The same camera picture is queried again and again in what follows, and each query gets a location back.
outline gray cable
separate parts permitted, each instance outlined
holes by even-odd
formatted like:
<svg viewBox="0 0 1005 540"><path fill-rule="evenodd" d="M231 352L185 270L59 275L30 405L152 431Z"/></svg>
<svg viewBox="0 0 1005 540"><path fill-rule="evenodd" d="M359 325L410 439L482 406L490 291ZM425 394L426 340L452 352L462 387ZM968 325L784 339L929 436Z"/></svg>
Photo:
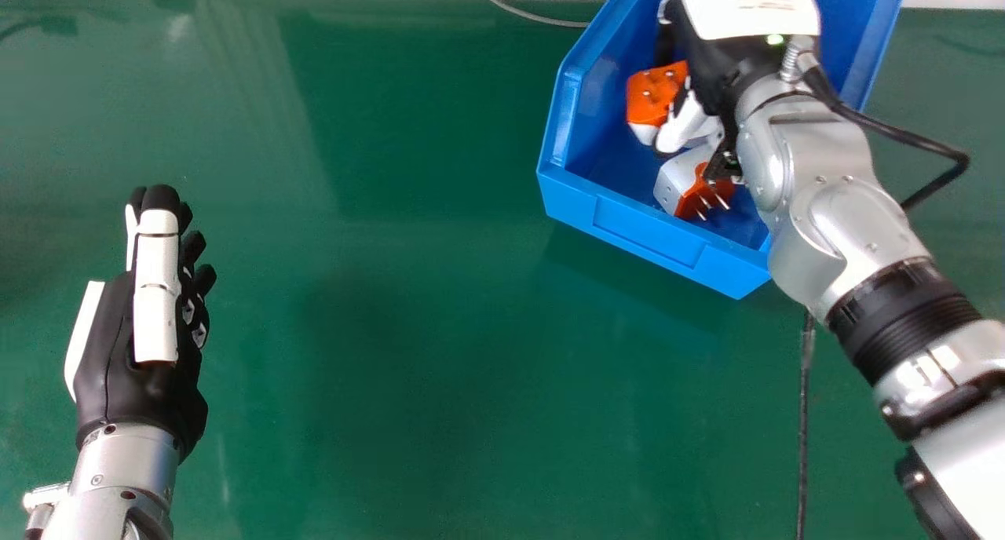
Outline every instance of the gray cable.
<svg viewBox="0 0 1005 540"><path fill-rule="evenodd" d="M526 20L531 20L533 22L542 22L542 24L550 24L552 26L562 26L563 28L585 28L590 25L589 22L577 22L574 20L561 20L559 18L549 18L548 16L541 16L533 12L521 10L516 6L510 6L509 4L502 2L502 0L488 0L488 1L511 14L516 14L521 18L524 18Z"/></svg>

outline cable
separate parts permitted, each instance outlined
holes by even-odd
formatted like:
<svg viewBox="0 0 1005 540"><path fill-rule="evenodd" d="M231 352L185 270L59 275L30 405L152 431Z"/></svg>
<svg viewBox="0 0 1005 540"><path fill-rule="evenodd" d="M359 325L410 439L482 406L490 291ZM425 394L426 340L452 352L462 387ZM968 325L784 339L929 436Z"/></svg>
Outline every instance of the cable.
<svg viewBox="0 0 1005 540"><path fill-rule="evenodd" d="M853 122L863 128L872 130L880 136L954 162L953 167L943 172L937 178L926 183L900 203L904 212L912 210L940 189L949 185L963 175L970 167L970 156L961 150L947 146L914 132L890 126L886 123L867 117L841 102L827 75L820 65L808 68L803 79L813 91L817 99L826 105L834 114ZM799 368L799 488L796 502L796 540L803 540L806 535L806 506L809 498L809 389L810 367L813 364L813 350L816 341L816 319L806 311L802 332L802 358Z"/></svg>
<svg viewBox="0 0 1005 540"><path fill-rule="evenodd" d="M495 6L498 6L502 10L511 14L516 14L525 20L531 20L532 22L540 22L542 24L549 24L552 26L561 26L563 28L585 28L590 25L589 22L577 22L575 20L562 20L559 18L549 18L548 16L541 16L540 14L535 14L533 12L528 12L527 10L521 10L516 6L511 6L504 2L502 0L488 0Z"/></svg>
<svg viewBox="0 0 1005 540"><path fill-rule="evenodd" d="M799 490L796 503L796 540L806 536L806 505L809 498L810 368L816 347L816 319L806 309L803 317L799 365Z"/></svg>
<svg viewBox="0 0 1005 540"><path fill-rule="evenodd" d="M834 114L843 117L844 119L851 121L863 128L867 128L879 134L903 144L904 146L910 146L912 148L918 148L926 152L931 152L941 157L953 160L955 164L949 170L939 175L937 178L929 181L925 186L915 191L912 196L909 196L900 203L900 206L907 211L912 210L912 208L918 206L920 203L933 196L940 189L949 185L958 177L964 174L965 171L970 167L970 156L961 150L947 146L946 144L937 142L933 139L926 138L915 134L914 132L909 132L907 130L897 128L895 126L890 126L886 123L879 122L871 117L867 117L854 109L847 107L841 102L837 93L831 86L830 81L827 80L827 76L820 69L819 65L808 69L803 76L806 84L816 94L817 98L823 104L834 112Z"/></svg>

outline white label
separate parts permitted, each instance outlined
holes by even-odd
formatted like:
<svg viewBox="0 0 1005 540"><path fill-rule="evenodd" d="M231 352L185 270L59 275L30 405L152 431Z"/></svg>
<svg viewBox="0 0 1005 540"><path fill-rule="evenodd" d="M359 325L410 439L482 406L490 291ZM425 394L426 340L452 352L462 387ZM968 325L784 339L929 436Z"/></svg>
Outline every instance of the white label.
<svg viewBox="0 0 1005 540"><path fill-rule="evenodd" d="M814 0L683 0L701 39L769 34L820 35Z"/></svg>

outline black ribbed joint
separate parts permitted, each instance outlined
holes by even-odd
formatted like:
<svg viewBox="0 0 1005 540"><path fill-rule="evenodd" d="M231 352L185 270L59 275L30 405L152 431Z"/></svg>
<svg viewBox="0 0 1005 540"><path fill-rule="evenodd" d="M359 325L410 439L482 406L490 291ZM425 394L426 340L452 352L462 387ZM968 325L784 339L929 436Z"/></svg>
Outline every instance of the black ribbed joint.
<svg viewBox="0 0 1005 540"><path fill-rule="evenodd" d="M981 320L931 260L901 261L852 290L827 315L851 364L875 383L934 340Z"/></svg>

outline blue plastic bin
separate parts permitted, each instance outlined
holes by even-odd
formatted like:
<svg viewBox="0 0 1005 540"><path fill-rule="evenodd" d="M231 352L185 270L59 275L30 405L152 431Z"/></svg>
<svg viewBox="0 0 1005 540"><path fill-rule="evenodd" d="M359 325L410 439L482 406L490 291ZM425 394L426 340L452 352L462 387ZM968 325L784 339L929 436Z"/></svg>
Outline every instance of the blue plastic bin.
<svg viewBox="0 0 1005 540"><path fill-rule="evenodd" d="M694 224L652 195L662 161L625 125L625 82L653 62L660 0L608 0L562 62L538 180L552 218L719 293L741 299L769 279L768 228L746 190ZM817 0L824 67L864 107L901 0Z"/></svg>

